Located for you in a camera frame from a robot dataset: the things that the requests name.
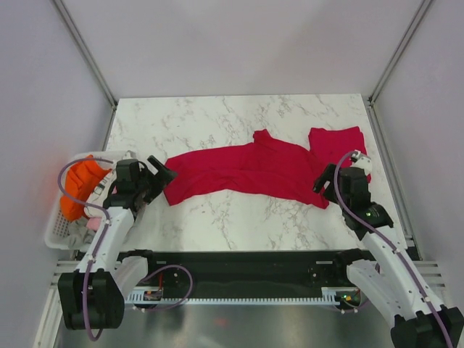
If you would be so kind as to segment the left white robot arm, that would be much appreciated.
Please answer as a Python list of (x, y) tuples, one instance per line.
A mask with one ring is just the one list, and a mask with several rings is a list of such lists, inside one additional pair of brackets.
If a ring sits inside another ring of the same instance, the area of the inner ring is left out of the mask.
[(151, 285), (159, 277), (156, 264), (143, 257), (117, 258), (140, 210), (155, 200), (176, 178), (156, 157), (146, 161), (121, 159), (115, 163), (116, 179), (110, 185), (99, 229), (73, 272), (63, 273), (57, 288), (66, 328), (85, 330), (92, 341), (104, 329), (118, 328), (125, 298), (141, 282)]

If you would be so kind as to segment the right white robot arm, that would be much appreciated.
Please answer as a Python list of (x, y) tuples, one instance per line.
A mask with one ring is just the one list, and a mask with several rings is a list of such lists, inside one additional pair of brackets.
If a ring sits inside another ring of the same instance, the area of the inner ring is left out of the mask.
[(457, 347), (463, 314), (446, 306), (426, 283), (397, 238), (388, 212), (372, 201), (365, 171), (330, 164), (313, 191), (341, 208), (347, 227), (373, 256), (373, 261), (365, 259), (360, 249), (340, 252), (331, 273), (338, 284), (355, 285), (382, 314), (393, 345)]

